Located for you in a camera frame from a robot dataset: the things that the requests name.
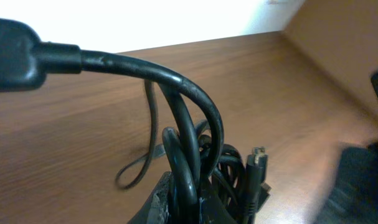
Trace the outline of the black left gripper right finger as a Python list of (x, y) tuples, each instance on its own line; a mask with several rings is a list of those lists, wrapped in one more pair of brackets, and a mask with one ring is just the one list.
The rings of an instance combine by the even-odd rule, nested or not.
[(200, 224), (236, 224), (225, 209), (209, 179), (202, 179), (199, 191)]

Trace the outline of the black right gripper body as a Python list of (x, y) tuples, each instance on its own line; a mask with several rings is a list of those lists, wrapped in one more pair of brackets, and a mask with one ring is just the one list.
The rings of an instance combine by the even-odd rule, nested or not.
[(378, 141), (346, 147), (314, 223), (378, 224)]

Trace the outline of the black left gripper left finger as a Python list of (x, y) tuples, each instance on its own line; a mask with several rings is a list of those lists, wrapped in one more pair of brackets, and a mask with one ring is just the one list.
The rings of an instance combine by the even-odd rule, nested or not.
[(165, 172), (143, 206), (127, 224), (173, 224), (175, 219), (169, 208), (169, 187), (172, 180), (172, 172)]

